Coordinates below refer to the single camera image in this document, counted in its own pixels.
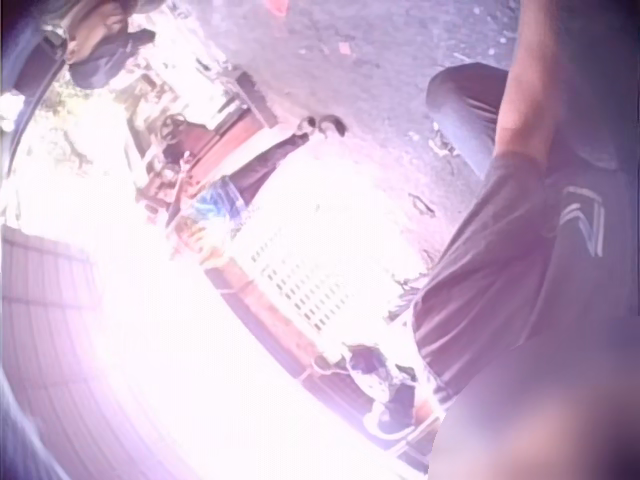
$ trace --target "pavement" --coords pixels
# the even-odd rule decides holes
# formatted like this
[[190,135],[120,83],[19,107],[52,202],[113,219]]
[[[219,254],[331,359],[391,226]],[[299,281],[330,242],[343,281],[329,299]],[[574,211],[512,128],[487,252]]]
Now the pavement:
[[[262,0],[174,3],[191,13],[179,21],[204,44],[255,77],[282,119],[340,115],[350,135],[334,155],[392,200],[398,228],[425,264],[437,259],[479,181],[463,159],[429,147],[426,87],[451,65],[507,67],[517,1],[290,0],[284,17]],[[416,211],[411,195],[434,214]]]

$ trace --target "dark pants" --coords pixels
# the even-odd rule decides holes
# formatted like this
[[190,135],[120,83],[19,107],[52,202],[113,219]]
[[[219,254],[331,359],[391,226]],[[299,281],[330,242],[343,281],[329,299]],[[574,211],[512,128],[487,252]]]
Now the dark pants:
[[249,206],[280,163],[305,145],[309,134],[293,134],[276,143],[229,175],[245,205]]
[[[438,73],[427,90],[432,118],[480,178],[493,158],[507,75],[506,70],[482,63],[466,64]],[[578,161],[614,169],[616,153],[591,92],[577,83],[567,90],[567,113],[551,147],[550,170]]]

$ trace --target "knee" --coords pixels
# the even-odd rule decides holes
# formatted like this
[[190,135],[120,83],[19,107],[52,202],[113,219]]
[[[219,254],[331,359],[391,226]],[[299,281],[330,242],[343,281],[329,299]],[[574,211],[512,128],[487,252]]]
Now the knee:
[[434,120],[459,105],[465,96],[465,79],[477,64],[465,64],[445,68],[434,75],[427,86],[427,110]]

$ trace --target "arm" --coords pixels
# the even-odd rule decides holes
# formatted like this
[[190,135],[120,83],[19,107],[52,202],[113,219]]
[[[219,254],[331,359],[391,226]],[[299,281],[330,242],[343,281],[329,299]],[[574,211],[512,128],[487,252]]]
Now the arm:
[[562,104],[558,2],[521,1],[518,42],[498,115],[496,157],[517,153],[546,166]]

